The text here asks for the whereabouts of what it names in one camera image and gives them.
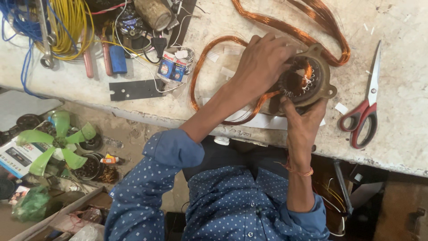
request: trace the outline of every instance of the green fan blade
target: green fan blade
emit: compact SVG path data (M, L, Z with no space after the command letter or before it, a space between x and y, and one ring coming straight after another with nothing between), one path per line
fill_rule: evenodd
M25 130L18 135L16 145L22 146L28 143L44 142L52 144L54 137L38 130Z
M66 138L67 142L70 143L79 143L86 140L90 140L95 137L97 132L94 127L88 122L82 129L73 135Z
M48 164L49 159L54 153L56 147L51 147L47 149L44 153L42 153L30 166L29 172L37 175L43 176L45 173L46 165Z
M68 166L71 169L81 168L83 164L85 164L86 160L88 160L88 158L86 157L81 157L77 154L74 154L69 149L61 149L61 150L62 150L62 154L64 155L65 161L67 162Z
M65 137L70 127L70 114L67 111L57 111L52 115L52 122L55 123L56 136Z

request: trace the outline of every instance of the plug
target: plug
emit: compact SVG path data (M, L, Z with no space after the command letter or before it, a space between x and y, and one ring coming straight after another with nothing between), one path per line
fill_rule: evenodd
M166 38L163 37L163 32L162 32L162 37L153 37L151 39L152 41L152 46L155 48L157 54L158 54L158 58L162 58L163 55L163 50L166 48L166 46L168 45L166 42Z

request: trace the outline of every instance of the hand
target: hand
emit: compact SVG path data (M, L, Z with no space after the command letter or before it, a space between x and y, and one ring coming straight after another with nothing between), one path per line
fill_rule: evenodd
M310 171L311 148L324 118L327 101L328 99L320 98L300 116L290 98L283 96L280 100L288 122L286 141L290 154L290 167L298 172Z
M287 46L284 37L276 39L273 33L267 33L263 38L254 35L242 54L235 75L224 85L234 96L231 102L237 101L237 110L272 87L290 68L291 65L285 62L295 54L296 48Z

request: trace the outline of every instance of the red scissors handle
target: red scissors handle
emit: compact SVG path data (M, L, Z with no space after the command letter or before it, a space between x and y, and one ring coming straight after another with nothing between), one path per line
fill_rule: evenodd
M355 149L361 149L365 147L374 137L377 130L377 113L376 113L377 103L374 103L372 106L369 105L368 100L364 100L357 108L355 108L350 113L346 114L340 119L339 125L343 131L352 132L351 144ZM343 122L347 118L352 118L353 122L349 128L346 128ZM367 137L363 140L362 143L358 144L357 140L363 129L364 123L367 119L370 119L370 130Z

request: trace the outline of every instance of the workbench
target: workbench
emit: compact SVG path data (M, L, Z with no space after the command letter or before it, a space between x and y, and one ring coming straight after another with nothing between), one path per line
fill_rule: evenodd
M342 32L351 47L351 58L342 67L330 67L330 83L338 89L337 95L327 105L326 125L321 126L315 141L315 154L338 158L353 163L412 175L428 175L428 71L426 48L428 25L428 2L424 0L324 0L336 16ZM205 45L217 36L234 34L249 40L252 35L263 36L273 31L277 36L285 34L241 17L230 0L197 3L209 14L195 8L183 45L192 46L199 58ZM318 39L335 56L340 56L337 43L300 10L285 0L242 0L245 9L279 18ZM6 37L13 34L5 24ZM379 92L377 95L377 133L364 149L353 149L348 139L350 133L338 127L342 116L334 107L338 102L350 110L365 97L367 80L373 55L379 40L382 40ZM307 49L290 38L300 51ZM0 86L23 90L20 74L28 38L17 36L10 42L0 41L1 78ZM118 117L148 124L176 128L195 112L190 107L188 88L185 84L181 94L167 94L161 98L136 99L120 102L110 101L109 82L151 79L148 70L135 60L127 60L128 73L109 77L105 73L101 44L91 49L95 78L86 77L83 60L57 61L56 67L44 69L39 59L41 53L33 50L28 88L37 94L66 101L77 102L91 108L101 109ZM221 67L233 71L240 56L223 55L216 63L206 60L196 84L196 97L200 105L203 97L211 97L222 84L225 76ZM157 66L147 64L152 73ZM218 126L212 135L247 139L264 144L285 146L287 132L242 126Z

